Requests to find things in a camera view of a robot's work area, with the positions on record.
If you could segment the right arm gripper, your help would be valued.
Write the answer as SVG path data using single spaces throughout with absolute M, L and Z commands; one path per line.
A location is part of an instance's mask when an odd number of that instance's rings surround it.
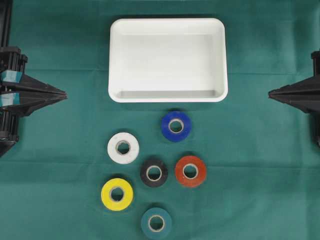
M 311 54 L 313 76 L 294 84 L 271 90 L 269 98 L 315 115 L 315 139 L 320 146 L 320 51 Z

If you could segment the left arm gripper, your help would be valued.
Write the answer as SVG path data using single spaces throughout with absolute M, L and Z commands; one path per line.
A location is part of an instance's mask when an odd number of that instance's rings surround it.
M 19 139 L 19 117 L 68 98 L 65 91 L 24 74 L 27 62 L 28 57 L 18 47 L 0 48 L 1 140 Z

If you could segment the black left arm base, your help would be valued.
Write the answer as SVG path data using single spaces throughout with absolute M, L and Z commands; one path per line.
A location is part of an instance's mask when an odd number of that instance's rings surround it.
M 12 13 L 12 0 L 0 1 L 0 50 L 8 47 Z M 18 141 L 19 118 L 11 112 L 0 110 L 0 156 L 7 153 Z

